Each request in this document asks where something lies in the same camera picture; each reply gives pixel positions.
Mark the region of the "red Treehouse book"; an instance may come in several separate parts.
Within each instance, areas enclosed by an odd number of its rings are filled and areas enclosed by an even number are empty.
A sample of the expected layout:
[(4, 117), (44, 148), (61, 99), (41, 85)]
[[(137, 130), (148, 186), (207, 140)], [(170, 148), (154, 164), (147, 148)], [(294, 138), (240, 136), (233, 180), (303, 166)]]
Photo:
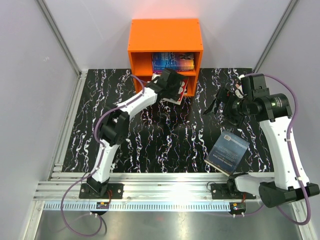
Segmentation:
[(187, 93), (187, 90), (188, 90), (188, 80), (189, 78), (184, 78), (181, 82), (181, 85), (180, 85), (180, 88), (179, 88), (179, 91), (178, 91), (178, 98), (177, 100), (173, 99), (173, 98), (163, 98), (164, 101), (166, 102), (169, 102), (169, 103), (173, 103), (173, 104), (176, 104), (176, 105), (180, 105), (181, 102), (182, 102), (182, 99), (184, 97), (184, 94)]

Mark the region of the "purple paperback book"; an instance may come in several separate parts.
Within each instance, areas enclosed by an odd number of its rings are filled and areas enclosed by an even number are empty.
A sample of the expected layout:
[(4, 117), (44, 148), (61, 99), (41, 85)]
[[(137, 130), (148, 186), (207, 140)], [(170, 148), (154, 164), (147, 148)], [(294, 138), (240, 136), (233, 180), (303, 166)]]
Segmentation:
[[(192, 69), (192, 70), (175, 70), (175, 72), (181, 74), (181, 75), (185, 75), (185, 76), (195, 76), (196, 75), (196, 70)], [(152, 72), (153, 74), (161, 74), (162, 70), (155, 70)]]

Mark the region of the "Jane Eyre book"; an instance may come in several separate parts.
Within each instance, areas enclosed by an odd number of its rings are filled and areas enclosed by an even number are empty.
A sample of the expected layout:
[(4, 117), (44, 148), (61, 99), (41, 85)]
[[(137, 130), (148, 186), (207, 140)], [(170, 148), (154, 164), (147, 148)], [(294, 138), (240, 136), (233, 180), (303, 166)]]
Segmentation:
[(193, 52), (154, 52), (151, 59), (153, 71), (162, 71), (165, 68), (188, 71), (195, 68)]

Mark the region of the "dark blue book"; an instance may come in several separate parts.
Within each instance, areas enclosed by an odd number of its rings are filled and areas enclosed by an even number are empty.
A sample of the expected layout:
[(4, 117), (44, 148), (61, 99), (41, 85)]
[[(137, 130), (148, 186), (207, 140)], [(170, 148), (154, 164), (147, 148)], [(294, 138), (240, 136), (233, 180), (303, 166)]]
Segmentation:
[(249, 142), (243, 138), (223, 130), (204, 162), (226, 176), (230, 176), (236, 172), (249, 145)]

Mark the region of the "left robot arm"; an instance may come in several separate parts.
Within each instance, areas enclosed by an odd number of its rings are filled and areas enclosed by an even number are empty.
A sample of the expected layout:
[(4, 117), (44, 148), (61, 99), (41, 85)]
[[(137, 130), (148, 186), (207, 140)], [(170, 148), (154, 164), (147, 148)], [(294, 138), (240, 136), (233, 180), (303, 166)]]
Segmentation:
[(99, 149), (86, 183), (97, 199), (107, 195), (111, 165), (118, 148), (128, 137), (132, 118), (162, 99), (177, 101), (183, 93), (180, 91), (182, 83), (187, 80), (186, 76), (170, 68), (146, 83), (133, 74), (131, 77), (140, 83), (142, 90), (126, 101), (107, 105), (107, 111), (94, 128), (93, 135)]

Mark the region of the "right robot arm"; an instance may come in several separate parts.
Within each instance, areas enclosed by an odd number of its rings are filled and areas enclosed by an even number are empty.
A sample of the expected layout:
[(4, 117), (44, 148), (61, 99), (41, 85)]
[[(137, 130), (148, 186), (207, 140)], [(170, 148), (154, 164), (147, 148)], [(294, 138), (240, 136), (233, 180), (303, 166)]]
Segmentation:
[(291, 108), (283, 93), (271, 94), (266, 75), (247, 74), (241, 77), (242, 97), (225, 87), (218, 89), (205, 114), (216, 114), (218, 109), (227, 124), (240, 128), (246, 117), (254, 118), (269, 148), (274, 177), (255, 177), (237, 173), (236, 167), (249, 148), (249, 143), (223, 130), (204, 160), (208, 165), (228, 176), (226, 192), (233, 199), (243, 193), (259, 197), (268, 208), (308, 200), (320, 193), (311, 183), (302, 166), (293, 134), (296, 110)]

